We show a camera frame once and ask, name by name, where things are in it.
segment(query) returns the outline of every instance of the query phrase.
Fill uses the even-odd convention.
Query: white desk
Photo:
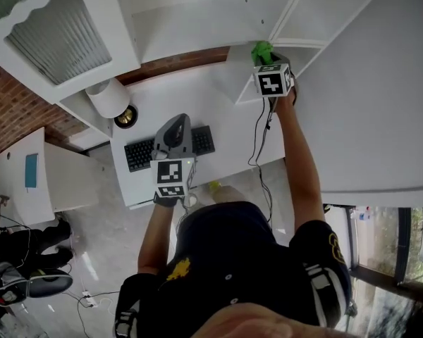
[[[153,137],[169,118],[187,113],[191,126],[209,125],[216,151],[197,158],[192,185],[204,184],[247,170],[254,149],[255,122],[262,112],[262,101],[234,105],[219,90],[215,79],[224,64],[182,70],[128,87],[139,116],[133,127],[114,126],[111,150],[125,205],[137,208],[152,201],[155,188],[150,169],[130,173],[124,146]],[[257,146],[261,142],[267,111],[260,120]],[[271,122],[259,163],[283,158],[283,139],[277,116]]]
[[[38,154],[37,187],[27,189],[29,154]],[[46,143],[44,128],[33,132],[0,153],[0,194],[11,198],[1,213],[31,225],[53,220],[57,211],[98,203],[93,165],[91,158]]]

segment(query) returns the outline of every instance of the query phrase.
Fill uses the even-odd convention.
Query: cabinet door
[[[0,0],[0,65],[57,103],[140,67],[126,0]]]

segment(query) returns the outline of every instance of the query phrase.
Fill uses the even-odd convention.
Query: gray floor
[[[70,262],[74,283],[69,290],[76,296],[82,295],[83,287],[91,294],[118,291],[124,279],[136,273],[137,255],[153,209],[151,205],[130,211],[124,206],[109,146],[96,149],[90,155],[99,162],[96,176],[100,203],[68,214],[74,231],[72,244],[77,253],[76,262]],[[264,165],[263,173],[274,201],[274,234],[280,244],[288,245],[293,236],[293,209],[283,161]],[[240,190],[268,216],[257,170],[227,177],[221,183]],[[198,187],[195,192],[202,203],[212,202],[205,187]],[[183,208],[178,205],[174,224],[183,214]],[[96,297],[98,308],[80,306],[86,332],[91,338],[112,337],[117,298],[117,294],[105,294]],[[18,318],[28,320],[31,317],[31,321],[51,338],[85,337],[77,301],[66,294],[27,299],[25,305],[18,306],[15,311]]]

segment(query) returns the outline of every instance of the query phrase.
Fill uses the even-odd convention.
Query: white lamp shade
[[[86,94],[104,118],[122,114],[130,103],[127,89],[114,77],[86,88]]]

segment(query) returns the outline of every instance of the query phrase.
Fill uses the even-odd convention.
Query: black pants
[[[13,234],[0,236],[0,252],[4,260],[9,261],[19,271],[31,273],[36,269],[57,269],[63,267],[72,259],[72,253],[61,249],[57,253],[44,254],[42,252],[51,246],[66,240],[71,235],[69,223],[60,220],[58,226],[48,227],[44,231],[38,229],[20,230]]]

